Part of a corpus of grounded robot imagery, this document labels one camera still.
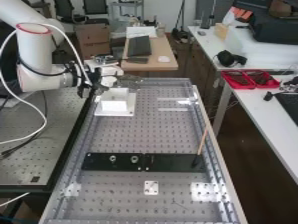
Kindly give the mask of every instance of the red box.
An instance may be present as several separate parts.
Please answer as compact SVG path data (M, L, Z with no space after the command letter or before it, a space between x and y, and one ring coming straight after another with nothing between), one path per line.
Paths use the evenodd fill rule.
M244 75L252 80L255 87L259 89L275 89L279 87L279 82L271 75L261 70L246 70Z
M227 70L222 71L220 75L231 88L234 89L253 89L255 88L255 83L253 81L248 78L248 76L238 70Z

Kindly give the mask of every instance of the office chair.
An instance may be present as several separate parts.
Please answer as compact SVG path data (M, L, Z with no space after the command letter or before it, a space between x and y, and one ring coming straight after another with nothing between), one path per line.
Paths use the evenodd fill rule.
M106 0L83 0L82 8L86 15L107 14ZM108 25L108 20L104 18L89 19L85 24Z
M87 16L74 15L74 7L70 0L54 0L55 17L62 23L83 23L89 18Z
M82 8L86 15L107 14L106 0L83 0Z

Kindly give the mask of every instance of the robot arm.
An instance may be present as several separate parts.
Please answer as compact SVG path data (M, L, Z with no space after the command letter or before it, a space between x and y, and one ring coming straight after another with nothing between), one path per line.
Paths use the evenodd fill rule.
M91 86L95 89L112 86L116 81L114 76L122 75L116 63L104 66L97 60L87 60L83 66L57 20L45 19L19 0L0 0L0 5L0 19L15 28L19 57L17 76L22 92L77 86L82 97ZM66 65L51 64L54 42L59 44L63 38L71 46L78 65L73 62Z

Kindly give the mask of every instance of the paper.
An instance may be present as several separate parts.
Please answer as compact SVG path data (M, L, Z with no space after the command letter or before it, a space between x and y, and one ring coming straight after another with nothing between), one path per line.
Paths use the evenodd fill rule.
M150 38L156 37L154 26L127 27L126 38L148 36Z

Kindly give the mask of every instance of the white block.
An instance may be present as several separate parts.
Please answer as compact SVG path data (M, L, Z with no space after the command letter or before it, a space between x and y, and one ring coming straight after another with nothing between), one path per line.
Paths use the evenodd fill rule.
M127 111L127 88L110 88L101 96L102 111Z
M158 181L147 180L143 183L143 194L158 195Z

